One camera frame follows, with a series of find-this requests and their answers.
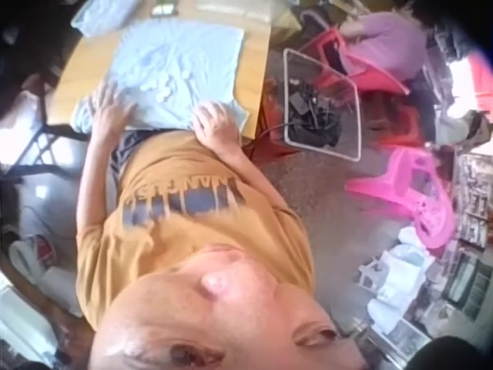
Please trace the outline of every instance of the gray shorts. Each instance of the gray shorts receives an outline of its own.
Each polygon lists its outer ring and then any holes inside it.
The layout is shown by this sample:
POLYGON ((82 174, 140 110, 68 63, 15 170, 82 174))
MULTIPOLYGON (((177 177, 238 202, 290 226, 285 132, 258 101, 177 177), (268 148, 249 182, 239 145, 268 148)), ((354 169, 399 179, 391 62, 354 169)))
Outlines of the gray shorts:
POLYGON ((172 131, 175 130, 136 130, 126 131, 122 135, 119 145, 112 152, 109 159, 109 171, 106 176, 106 208, 108 209, 108 212, 113 212, 116 209, 119 179, 132 154, 134 154, 147 139, 150 139, 155 135, 172 131))

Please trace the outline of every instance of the cable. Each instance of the cable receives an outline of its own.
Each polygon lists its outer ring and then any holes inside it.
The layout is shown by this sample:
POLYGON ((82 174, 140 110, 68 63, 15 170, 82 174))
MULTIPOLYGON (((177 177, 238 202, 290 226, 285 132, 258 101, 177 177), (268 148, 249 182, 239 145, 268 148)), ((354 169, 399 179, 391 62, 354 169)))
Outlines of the cable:
POLYGON ((268 129, 265 129, 264 131, 262 131, 262 133, 260 133, 260 135, 257 136, 251 143, 249 143, 249 144, 246 145, 246 148, 248 148, 249 146, 252 147, 252 151, 250 152, 250 155, 249 155, 250 160, 253 159, 253 155, 255 154, 255 150, 257 149, 258 143, 267 134, 273 132, 274 130, 278 130, 278 129, 282 128, 282 127, 286 127, 286 126, 302 126, 302 125, 303 124, 302 123, 299 123, 299 122, 281 123, 280 125, 275 125, 275 126, 269 127, 268 129))
POLYGON ((19 215, 19 218, 20 216, 22 215, 22 212, 24 210, 30 210, 32 212, 32 214, 35 215, 35 217, 38 219, 39 223, 51 234, 53 235, 54 237, 57 237, 59 239, 65 239, 65 240, 68 240, 68 241, 73 241, 75 239, 75 236, 71 236, 71 237, 67 237, 67 236, 64 236, 64 235, 60 235, 60 234, 57 234, 55 231, 53 231, 53 228, 51 226, 49 226, 46 221, 44 221, 42 219, 42 217, 39 215, 38 211, 31 207, 31 206, 24 206, 21 208, 20 210, 20 215, 19 215))

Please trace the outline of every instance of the wooden table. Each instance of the wooden table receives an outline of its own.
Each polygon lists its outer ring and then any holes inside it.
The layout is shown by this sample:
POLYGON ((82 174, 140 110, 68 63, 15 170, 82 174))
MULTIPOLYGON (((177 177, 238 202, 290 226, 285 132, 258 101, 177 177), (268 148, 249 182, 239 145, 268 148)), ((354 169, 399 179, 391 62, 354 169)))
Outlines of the wooden table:
MULTIPOLYGON (((145 0, 137 17, 150 18, 154 3, 145 0)), ((201 12, 195 8, 193 0, 179 0, 178 3, 179 18, 232 25, 246 31, 236 74, 235 97, 250 112, 243 135, 253 139, 260 111, 270 26, 235 15, 201 12)), ((122 31, 94 39, 84 38, 77 45, 55 91, 49 110, 50 125, 70 122, 76 104, 90 94, 108 72, 121 35, 122 31)))

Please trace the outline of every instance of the purple clothing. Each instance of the purple clothing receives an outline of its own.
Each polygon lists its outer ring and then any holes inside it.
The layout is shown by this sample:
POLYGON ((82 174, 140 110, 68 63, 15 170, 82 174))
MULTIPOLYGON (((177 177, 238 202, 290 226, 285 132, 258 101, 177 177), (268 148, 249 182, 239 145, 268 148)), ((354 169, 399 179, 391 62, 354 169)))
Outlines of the purple clothing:
MULTIPOLYGON (((360 18, 365 37, 347 45, 347 52, 389 72, 399 81, 413 79, 426 60, 426 34, 397 13, 379 12, 360 18)), ((348 74, 361 71, 340 56, 348 74)))

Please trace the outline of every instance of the yellow t-shirt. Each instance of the yellow t-shirt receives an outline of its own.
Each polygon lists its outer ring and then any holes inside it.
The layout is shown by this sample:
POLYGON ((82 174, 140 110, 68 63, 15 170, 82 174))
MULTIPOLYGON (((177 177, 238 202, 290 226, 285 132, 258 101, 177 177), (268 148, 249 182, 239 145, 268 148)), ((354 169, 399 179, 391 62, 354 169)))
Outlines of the yellow t-shirt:
POLYGON ((191 133, 147 140, 127 164, 118 203, 104 225, 77 236, 77 295, 95 330, 127 285, 211 243, 241 246, 280 282, 314 289, 298 217, 272 206, 191 133))

